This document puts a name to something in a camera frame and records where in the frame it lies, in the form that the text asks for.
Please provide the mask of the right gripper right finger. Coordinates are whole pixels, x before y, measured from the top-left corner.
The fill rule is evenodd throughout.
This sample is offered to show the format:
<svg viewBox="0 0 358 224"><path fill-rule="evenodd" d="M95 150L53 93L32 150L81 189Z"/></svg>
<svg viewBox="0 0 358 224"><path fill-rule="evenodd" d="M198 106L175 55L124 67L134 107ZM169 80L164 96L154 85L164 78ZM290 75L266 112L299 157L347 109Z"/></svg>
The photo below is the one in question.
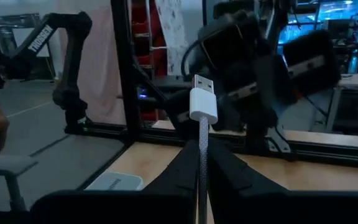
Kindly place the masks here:
<svg viewBox="0 0 358 224"><path fill-rule="evenodd" d="M215 224L358 224L358 191L287 190L217 139L208 175Z"/></svg>

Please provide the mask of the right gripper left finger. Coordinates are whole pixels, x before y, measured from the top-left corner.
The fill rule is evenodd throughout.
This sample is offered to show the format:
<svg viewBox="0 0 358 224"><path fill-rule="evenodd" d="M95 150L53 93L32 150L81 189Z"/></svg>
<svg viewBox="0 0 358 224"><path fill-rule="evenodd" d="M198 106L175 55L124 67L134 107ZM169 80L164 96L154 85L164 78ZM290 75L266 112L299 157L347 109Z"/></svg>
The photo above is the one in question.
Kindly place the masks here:
<svg viewBox="0 0 358 224"><path fill-rule="evenodd" d="M31 208L31 224L195 224L198 159L198 142L191 140L141 191L48 194Z"/></svg>

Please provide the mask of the white power strip tower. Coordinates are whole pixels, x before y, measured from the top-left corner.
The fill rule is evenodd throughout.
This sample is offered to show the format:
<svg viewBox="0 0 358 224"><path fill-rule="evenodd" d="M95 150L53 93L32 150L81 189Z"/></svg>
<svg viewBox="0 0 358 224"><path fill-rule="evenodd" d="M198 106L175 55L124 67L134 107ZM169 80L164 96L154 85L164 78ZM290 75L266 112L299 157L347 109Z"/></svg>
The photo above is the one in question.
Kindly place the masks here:
<svg viewBox="0 0 358 224"><path fill-rule="evenodd" d="M144 181L141 177L119 172L103 172L85 190L142 190Z"/></svg>

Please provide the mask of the light wooden desk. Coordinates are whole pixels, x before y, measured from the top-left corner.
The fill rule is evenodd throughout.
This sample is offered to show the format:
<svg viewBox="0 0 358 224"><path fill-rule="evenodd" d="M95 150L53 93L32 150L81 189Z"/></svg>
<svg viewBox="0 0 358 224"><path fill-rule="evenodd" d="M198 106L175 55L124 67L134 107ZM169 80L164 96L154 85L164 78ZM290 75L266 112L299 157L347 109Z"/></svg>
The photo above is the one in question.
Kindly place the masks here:
<svg viewBox="0 0 358 224"><path fill-rule="evenodd" d="M325 131L358 135L358 74L344 74L334 89Z"/></svg>

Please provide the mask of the pink fabric screen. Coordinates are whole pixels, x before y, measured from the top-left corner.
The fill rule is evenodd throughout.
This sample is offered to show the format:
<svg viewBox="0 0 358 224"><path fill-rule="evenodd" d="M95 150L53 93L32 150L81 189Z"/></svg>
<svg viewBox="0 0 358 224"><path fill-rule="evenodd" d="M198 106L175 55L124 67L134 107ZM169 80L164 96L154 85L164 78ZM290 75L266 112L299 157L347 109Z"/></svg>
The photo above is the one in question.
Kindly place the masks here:
<svg viewBox="0 0 358 224"><path fill-rule="evenodd" d="M86 38L78 76L80 98L88 104L86 115L95 123L125 124L121 78L110 0L57 0L59 13L86 12L92 22Z"/></svg>

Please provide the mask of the grey chair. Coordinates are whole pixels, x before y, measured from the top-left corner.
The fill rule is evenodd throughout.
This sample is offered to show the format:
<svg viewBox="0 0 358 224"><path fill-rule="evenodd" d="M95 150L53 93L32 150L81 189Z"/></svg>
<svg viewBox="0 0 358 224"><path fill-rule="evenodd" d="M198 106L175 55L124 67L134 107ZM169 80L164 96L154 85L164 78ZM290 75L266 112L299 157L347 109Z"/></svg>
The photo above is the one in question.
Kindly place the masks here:
<svg viewBox="0 0 358 224"><path fill-rule="evenodd" d="M38 162L29 156L0 155L0 176L4 177L7 184L11 210L27 210L17 179L37 164Z"/></svg>

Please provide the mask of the black aluminium table frame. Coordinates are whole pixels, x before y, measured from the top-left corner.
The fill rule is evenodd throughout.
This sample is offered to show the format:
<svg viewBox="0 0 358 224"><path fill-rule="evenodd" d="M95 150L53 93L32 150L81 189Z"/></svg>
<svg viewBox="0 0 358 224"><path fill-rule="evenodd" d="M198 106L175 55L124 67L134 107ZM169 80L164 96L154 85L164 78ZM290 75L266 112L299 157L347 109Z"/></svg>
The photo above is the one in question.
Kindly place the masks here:
<svg viewBox="0 0 358 224"><path fill-rule="evenodd" d="M117 44L117 62L124 95L126 126L113 133L113 125L101 125L101 138L123 140L125 146L108 170L139 175L149 185L185 145L169 121L143 128L132 79L132 54L126 30L129 22L127 0L111 0L112 21ZM290 190L358 190L358 136L286 130L284 136L296 149L289 162L277 154L247 152L246 133L213 131L235 155L269 179Z"/></svg>

